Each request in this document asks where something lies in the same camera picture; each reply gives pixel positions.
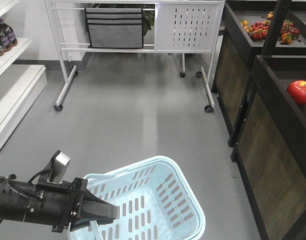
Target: green plant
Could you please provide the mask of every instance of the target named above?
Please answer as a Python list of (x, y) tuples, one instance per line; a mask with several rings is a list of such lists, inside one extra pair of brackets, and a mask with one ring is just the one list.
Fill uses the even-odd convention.
[[(154, 4), (114, 4), (114, 3), (97, 3), (94, 4), (94, 8), (141, 8), (141, 9), (154, 9)], [(152, 30), (155, 20), (155, 11), (145, 10), (143, 11), (143, 35), (145, 36), (149, 30)]]

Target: white wall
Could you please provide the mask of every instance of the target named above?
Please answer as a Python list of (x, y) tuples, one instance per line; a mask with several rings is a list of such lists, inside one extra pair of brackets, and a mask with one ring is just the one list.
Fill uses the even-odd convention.
[[(86, 43), (82, 11), (59, 12), (63, 38), (70, 42)], [(21, 60), (58, 60), (55, 41), (50, 27), (44, 0), (19, 0), (19, 3), (2, 16), (17, 37), (32, 39), (31, 46), (18, 58)], [(69, 53), (71, 60), (80, 61), (83, 52)]]

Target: gray storage bag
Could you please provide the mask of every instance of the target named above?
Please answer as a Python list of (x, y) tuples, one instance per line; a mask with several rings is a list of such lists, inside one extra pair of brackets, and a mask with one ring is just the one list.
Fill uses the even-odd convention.
[(138, 8), (85, 8), (92, 48), (143, 47), (143, 10)]

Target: dark wooden display stand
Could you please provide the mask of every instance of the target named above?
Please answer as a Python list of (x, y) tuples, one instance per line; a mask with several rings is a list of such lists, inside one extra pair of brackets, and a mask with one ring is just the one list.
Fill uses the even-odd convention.
[[(223, 21), (226, 26), (218, 66), (216, 69), (213, 91), (219, 95), (219, 103), (230, 134), (228, 145), (233, 147), (246, 111), (247, 84), (256, 55), (260, 55), (264, 41), (252, 41), (241, 26), (241, 20), (254, 23), (263, 21), (261, 16), (274, 10), (276, 1), (231, 0), (225, 3)], [(286, 19), (292, 20), (302, 34), (301, 41), (291, 45), (277, 42), (274, 55), (306, 56), (306, 2), (292, 2)]]
[(287, 85), (306, 80), (306, 57), (257, 56), (232, 159), (263, 240), (306, 240), (306, 105)]
[(306, 240), (306, 105), (297, 106), (286, 91), (306, 80), (306, 1), (289, 4), (283, 19), (301, 30), (301, 41), (264, 45), (240, 21), (261, 21), (276, 1), (226, 2), (213, 84), (262, 240)]

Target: wooden panel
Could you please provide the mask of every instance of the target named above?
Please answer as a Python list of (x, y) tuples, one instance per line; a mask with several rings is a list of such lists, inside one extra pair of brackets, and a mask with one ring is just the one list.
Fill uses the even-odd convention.
[(229, 33), (224, 34), (216, 71), (216, 87), (233, 126), (250, 76)]
[(306, 209), (306, 180), (256, 94), (238, 150), (270, 240), (280, 240)]

